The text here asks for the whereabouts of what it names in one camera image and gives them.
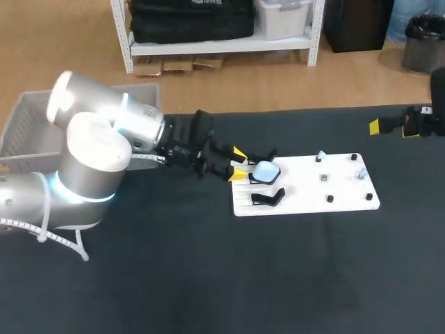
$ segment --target white spiral cable wrap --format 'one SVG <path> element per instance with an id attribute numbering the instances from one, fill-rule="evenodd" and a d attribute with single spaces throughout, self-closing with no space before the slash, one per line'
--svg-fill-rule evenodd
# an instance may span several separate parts
<path id="1" fill-rule="evenodd" d="M 160 164 L 165 163 L 165 157 L 162 157 L 160 155 L 155 154 L 132 154 L 132 159 L 145 159 L 145 160 L 152 160 L 155 162 L 159 162 Z"/>
<path id="2" fill-rule="evenodd" d="M 58 236 L 57 234 L 54 234 L 52 232 L 49 232 L 48 229 L 48 222 L 49 222 L 49 213 L 51 211 L 51 191 L 49 190 L 49 184 L 47 178 L 42 173 L 34 173 L 36 174 L 43 183 L 43 189 L 44 189 L 44 206 L 43 206 L 43 220 L 42 220 L 42 227 L 39 228 L 38 226 L 35 226 L 30 223 L 24 223 L 22 221 L 15 221 L 13 219 L 4 219 L 0 218 L 0 225 L 12 227 L 12 228 L 21 228 L 23 230 L 27 230 L 32 234 L 37 235 L 37 240 L 39 242 L 45 242 L 48 238 L 51 240 L 54 240 L 55 242 L 58 242 L 64 246 L 70 247 L 72 250 L 76 251 L 84 261 L 88 261 L 90 257 L 88 256 L 87 252 L 85 252 L 85 249 L 83 248 L 83 242 L 81 237 L 81 231 L 76 230 L 76 243 L 71 242 L 70 240 L 66 240 L 65 238 L 62 238 Z"/>
<path id="3" fill-rule="evenodd" d="M 21 228 L 23 230 L 27 230 L 33 234 L 40 235 L 42 232 L 42 229 L 38 226 L 35 226 L 33 224 L 24 223 L 22 221 L 15 221 L 13 219 L 5 219 L 0 218 L 0 225 L 4 226 L 10 226 L 12 228 Z M 62 238 L 61 236 L 54 234 L 52 232 L 46 231 L 45 235 L 47 238 L 54 240 L 55 242 L 58 242 L 64 246 L 70 247 L 72 250 L 76 251 L 84 261 L 88 261 L 90 257 L 88 256 L 87 252 L 85 252 L 85 249 L 83 249 L 82 244 L 82 238 L 81 238 L 81 231 L 76 230 L 76 240 L 77 244 L 74 242 L 71 242 L 70 240 L 66 240 L 65 238 Z"/>

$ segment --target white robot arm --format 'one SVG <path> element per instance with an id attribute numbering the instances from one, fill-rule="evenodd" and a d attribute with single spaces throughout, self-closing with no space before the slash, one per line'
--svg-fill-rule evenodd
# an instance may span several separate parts
<path id="1" fill-rule="evenodd" d="M 47 119 L 65 134 L 60 166 L 45 175 L 0 173 L 0 225 L 28 230 L 39 241 L 56 240 L 85 260 L 80 231 L 102 220 L 135 155 L 192 166 L 200 177 L 210 172 L 226 181 L 247 176 L 232 167 L 231 160 L 255 163 L 276 155 L 273 150 L 267 157 L 248 158 L 233 145 L 216 142 L 208 113 L 198 111 L 186 126 L 167 122 L 155 107 L 73 72 L 58 78 Z M 185 127 L 188 138 L 177 138 Z M 77 244 L 48 229 L 75 230 Z"/>

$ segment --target white shelf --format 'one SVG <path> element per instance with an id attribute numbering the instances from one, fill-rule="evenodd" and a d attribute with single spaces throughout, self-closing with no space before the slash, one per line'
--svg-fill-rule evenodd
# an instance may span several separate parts
<path id="1" fill-rule="evenodd" d="M 129 40 L 134 40 L 132 33 L 130 33 Z M 131 44 L 130 50 L 132 56 L 156 56 L 167 54 L 219 54 L 225 52 L 309 49 L 310 47 L 311 39 L 307 34 L 301 37 L 286 38 L 284 40 L 266 40 L 261 31 L 257 29 L 252 36 L 236 40 L 179 44 L 139 44 L 134 42 Z"/>
<path id="2" fill-rule="evenodd" d="M 125 22 L 125 0 L 110 0 L 110 2 L 127 73 L 133 73 L 133 56 L 309 49 L 307 65 L 315 66 L 317 62 L 325 0 L 314 0 L 312 27 L 306 27 L 305 34 L 301 37 L 266 40 L 257 29 L 254 35 L 248 38 L 178 44 L 136 43 L 133 33 L 127 35 L 128 22 Z"/>

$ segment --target black mat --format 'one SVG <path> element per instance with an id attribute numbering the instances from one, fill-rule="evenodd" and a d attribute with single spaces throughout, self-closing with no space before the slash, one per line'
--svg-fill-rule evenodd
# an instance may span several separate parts
<path id="1" fill-rule="evenodd" d="M 0 331 L 445 333 L 445 138 L 369 136 L 402 107 L 216 117 L 221 138 L 280 155 L 359 152 L 374 212 L 236 218 L 228 184 L 128 173 L 84 233 L 91 260 L 0 240 Z"/>

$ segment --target blue object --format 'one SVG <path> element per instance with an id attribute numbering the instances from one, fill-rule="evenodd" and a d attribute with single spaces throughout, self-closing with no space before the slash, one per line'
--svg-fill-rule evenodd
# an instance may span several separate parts
<path id="1" fill-rule="evenodd" d="M 363 180 L 368 175 L 368 171 L 366 168 L 362 168 L 362 170 L 359 173 L 359 180 Z"/>
<path id="2" fill-rule="evenodd" d="M 253 170 L 252 176 L 256 181 L 270 183 L 279 173 L 280 167 L 278 165 L 269 161 L 260 161 Z"/>
<path id="3" fill-rule="evenodd" d="M 317 155 L 317 158 L 319 158 L 320 160 L 323 160 L 324 158 L 326 158 L 326 153 L 324 153 L 323 151 L 320 151 Z"/>
<path id="4" fill-rule="evenodd" d="M 428 14 L 432 0 L 395 0 L 387 38 L 398 42 L 406 42 L 405 30 L 411 17 Z"/>

